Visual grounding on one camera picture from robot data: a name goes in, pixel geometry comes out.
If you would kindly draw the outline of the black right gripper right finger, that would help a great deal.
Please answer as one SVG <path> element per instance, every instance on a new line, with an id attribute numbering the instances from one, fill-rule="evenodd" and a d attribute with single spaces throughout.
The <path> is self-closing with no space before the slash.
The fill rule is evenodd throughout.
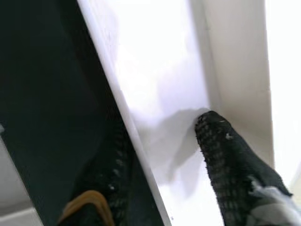
<path id="1" fill-rule="evenodd" d="M 299 226 L 299 209 L 280 175 L 224 117 L 200 115 L 195 133 L 224 226 Z"/>

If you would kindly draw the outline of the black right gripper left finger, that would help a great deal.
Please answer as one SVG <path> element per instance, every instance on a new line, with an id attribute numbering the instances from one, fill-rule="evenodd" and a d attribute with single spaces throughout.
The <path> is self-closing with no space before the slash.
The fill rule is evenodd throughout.
<path id="1" fill-rule="evenodd" d="M 137 181 L 134 149 L 124 129 L 112 129 L 100 143 L 96 155 L 89 160 L 77 178 L 71 200 L 88 190 L 100 192 L 110 207 L 115 226 L 164 226 L 152 195 L 142 204 L 134 193 Z M 87 204 L 57 226 L 104 226 L 94 205 Z"/>

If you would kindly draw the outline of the white plastic table top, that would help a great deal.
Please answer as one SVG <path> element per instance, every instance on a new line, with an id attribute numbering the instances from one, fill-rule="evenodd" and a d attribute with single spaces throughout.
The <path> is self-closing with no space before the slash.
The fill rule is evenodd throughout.
<path id="1" fill-rule="evenodd" d="M 222 226 L 194 133 L 225 117 L 296 195 L 299 55 L 279 28 L 301 0 L 77 0 L 165 226 Z"/>

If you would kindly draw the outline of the yellow rubber band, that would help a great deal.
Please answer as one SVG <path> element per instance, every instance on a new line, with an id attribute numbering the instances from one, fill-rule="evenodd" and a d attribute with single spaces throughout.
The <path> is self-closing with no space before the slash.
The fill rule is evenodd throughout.
<path id="1" fill-rule="evenodd" d="M 115 226 L 113 215 L 105 197 L 98 191 L 88 190 L 67 203 L 58 223 L 63 222 L 87 204 L 94 205 L 104 226 Z"/>

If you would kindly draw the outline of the black tablecloth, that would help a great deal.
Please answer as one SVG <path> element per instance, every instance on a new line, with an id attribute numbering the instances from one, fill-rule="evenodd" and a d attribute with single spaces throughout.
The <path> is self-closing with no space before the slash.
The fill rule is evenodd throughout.
<path id="1" fill-rule="evenodd" d="M 77 0 L 0 0 L 0 125 L 43 225 L 57 226 L 105 136 L 126 130 Z"/>

